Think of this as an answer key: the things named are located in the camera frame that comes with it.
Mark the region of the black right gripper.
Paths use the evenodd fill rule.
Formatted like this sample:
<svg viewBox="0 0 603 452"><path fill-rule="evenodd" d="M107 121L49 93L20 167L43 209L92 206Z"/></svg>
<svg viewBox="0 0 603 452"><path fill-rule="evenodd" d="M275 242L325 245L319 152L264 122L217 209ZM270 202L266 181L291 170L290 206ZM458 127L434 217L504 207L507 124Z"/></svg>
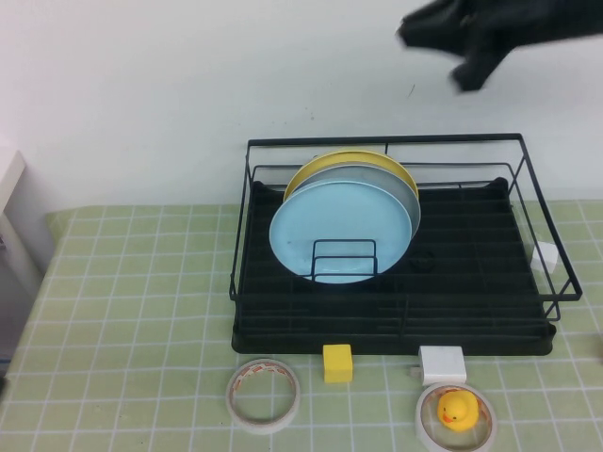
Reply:
<svg viewBox="0 0 603 452"><path fill-rule="evenodd" d="M405 16L398 29L399 38L408 47L466 57L452 70L450 78L460 92L480 90L499 65L498 55L505 57L513 49L504 35L518 18L518 3L437 1L435 5L433 14Z"/></svg>

